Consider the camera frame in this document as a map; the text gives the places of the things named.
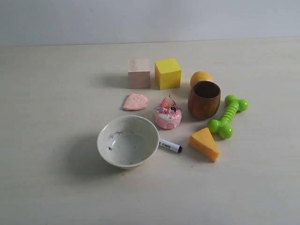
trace yellow toy lemon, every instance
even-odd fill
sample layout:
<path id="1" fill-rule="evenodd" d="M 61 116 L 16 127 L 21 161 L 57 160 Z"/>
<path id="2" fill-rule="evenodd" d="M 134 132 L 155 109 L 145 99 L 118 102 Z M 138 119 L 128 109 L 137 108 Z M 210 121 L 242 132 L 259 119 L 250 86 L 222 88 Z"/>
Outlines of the yellow toy lemon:
<path id="1" fill-rule="evenodd" d="M 191 87 L 198 81 L 213 81 L 213 80 L 209 73 L 198 71 L 194 73 L 191 77 L 191 82 L 190 82 Z"/>

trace green chew toy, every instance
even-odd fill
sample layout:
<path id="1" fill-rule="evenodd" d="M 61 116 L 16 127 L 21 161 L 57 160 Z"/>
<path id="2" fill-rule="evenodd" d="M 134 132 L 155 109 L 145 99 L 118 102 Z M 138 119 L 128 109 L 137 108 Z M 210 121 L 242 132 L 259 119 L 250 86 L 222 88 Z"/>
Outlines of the green chew toy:
<path id="1" fill-rule="evenodd" d="M 225 98 L 227 106 L 220 120 L 211 120 L 208 128 L 211 133 L 218 133 L 222 138 L 230 138 L 233 135 L 233 128 L 230 122 L 237 111 L 243 112 L 248 109 L 249 103 L 244 99 L 238 99 L 234 95 L 227 95 Z"/>

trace unpainted wooden cube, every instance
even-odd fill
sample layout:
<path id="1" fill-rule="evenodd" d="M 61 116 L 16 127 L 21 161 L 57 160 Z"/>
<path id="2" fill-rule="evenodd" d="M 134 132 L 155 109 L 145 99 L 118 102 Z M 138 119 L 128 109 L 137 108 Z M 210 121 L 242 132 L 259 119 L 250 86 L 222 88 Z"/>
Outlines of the unpainted wooden cube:
<path id="1" fill-rule="evenodd" d="M 180 87 L 181 68 L 176 59 L 155 62 L 155 79 L 160 90 Z"/>
<path id="2" fill-rule="evenodd" d="M 149 59 L 128 61 L 128 85 L 130 89 L 150 88 Z"/>

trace whiteboard marker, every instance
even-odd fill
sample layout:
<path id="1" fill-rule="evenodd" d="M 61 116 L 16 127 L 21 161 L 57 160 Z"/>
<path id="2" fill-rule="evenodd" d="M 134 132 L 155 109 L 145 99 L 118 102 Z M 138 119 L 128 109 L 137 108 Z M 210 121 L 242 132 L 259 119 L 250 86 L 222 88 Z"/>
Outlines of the whiteboard marker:
<path id="1" fill-rule="evenodd" d="M 162 138 L 159 139 L 159 145 L 162 147 L 165 147 L 167 149 L 170 149 L 172 151 L 175 151 L 177 153 L 181 153 L 181 151 L 182 151 L 182 147 L 180 145 L 166 141 Z"/>

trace wooden cup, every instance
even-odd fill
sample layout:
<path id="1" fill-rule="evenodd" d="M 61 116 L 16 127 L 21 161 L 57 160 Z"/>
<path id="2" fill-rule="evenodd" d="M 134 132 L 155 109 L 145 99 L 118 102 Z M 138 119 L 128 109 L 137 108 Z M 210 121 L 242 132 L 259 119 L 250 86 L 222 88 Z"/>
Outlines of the wooden cup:
<path id="1" fill-rule="evenodd" d="M 213 117 L 220 106 L 221 89 L 214 82 L 199 81 L 195 83 L 188 97 L 188 110 L 200 119 Z"/>

